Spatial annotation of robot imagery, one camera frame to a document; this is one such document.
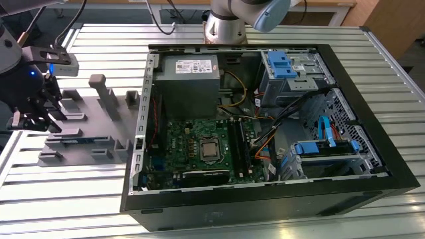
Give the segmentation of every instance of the motherboard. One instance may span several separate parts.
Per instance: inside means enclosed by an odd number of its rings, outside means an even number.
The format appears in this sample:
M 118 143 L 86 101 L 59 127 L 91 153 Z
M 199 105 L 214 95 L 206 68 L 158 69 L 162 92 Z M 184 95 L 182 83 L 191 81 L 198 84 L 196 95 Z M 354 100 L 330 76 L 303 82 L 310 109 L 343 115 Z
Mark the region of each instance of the motherboard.
M 230 132 L 236 125 L 243 129 L 243 132 L 239 131 L 239 138 Z M 206 184 L 220 185 L 264 182 L 262 162 L 251 164 L 250 152 L 247 155 L 239 154 L 238 141 L 242 137 L 247 142 L 255 138 L 251 119 L 242 122 L 170 121 L 167 156 L 154 156 L 151 159 L 157 173 L 155 188 L 180 188 L 182 182 L 188 182 L 191 186 L 202 186 L 206 181 L 208 181 Z

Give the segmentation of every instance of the open computer tower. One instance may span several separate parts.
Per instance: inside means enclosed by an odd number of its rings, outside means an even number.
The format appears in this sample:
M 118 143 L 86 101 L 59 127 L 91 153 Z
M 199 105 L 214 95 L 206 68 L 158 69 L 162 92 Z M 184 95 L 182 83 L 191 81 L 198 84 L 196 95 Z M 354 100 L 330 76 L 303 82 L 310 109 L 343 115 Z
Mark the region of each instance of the open computer tower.
M 344 214 L 419 186 L 330 45 L 150 50 L 122 202 L 149 230 Z

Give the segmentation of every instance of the screw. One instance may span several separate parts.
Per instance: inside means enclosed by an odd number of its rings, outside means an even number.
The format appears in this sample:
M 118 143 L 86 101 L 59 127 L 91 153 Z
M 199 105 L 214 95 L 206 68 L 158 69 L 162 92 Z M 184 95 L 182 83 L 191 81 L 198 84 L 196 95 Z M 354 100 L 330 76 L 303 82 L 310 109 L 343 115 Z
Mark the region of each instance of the screw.
M 5 45 L 7 48 L 13 48 L 14 47 L 14 43 L 10 40 L 5 41 Z

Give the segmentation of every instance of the metal table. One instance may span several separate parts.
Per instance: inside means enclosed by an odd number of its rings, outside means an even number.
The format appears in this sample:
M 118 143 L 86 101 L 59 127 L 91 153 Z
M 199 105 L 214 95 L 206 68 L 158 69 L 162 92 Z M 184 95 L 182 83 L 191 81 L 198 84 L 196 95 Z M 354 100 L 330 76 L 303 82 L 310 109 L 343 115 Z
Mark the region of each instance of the metal table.
M 81 74 L 61 79 L 61 87 L 94 95 L 89 77 L 105 74 L 117 94 L 141 89 L 149 44 L 202 43 L 202 31 L 200 25 L 186 25 L 166 36 L 154 25 L 105 24 L 71 30 L 66 46 L 79 59 Z M 424 186 L 342 216 L 147 234 L 134 218 L 121 214 L 126 165 L 41 168 L 47 134 L 17 132 L 0 158 L 0 239 L 425 238 L 425 97 L 395 59 L 359 28 L 286 26 L 270 34 L 252 28 L 247 32 L 251 43 L 332 45 Z

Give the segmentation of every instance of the cpu socket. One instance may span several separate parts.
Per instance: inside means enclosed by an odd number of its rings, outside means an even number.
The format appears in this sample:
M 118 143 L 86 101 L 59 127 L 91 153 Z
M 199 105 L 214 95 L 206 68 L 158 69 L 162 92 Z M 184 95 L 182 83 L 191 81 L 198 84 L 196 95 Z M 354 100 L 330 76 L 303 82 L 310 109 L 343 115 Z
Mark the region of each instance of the cpu socket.
M 200 140 L 202 161 L 215 164 L 222 159 L 220 141 L 218 137 L 203 137 Z

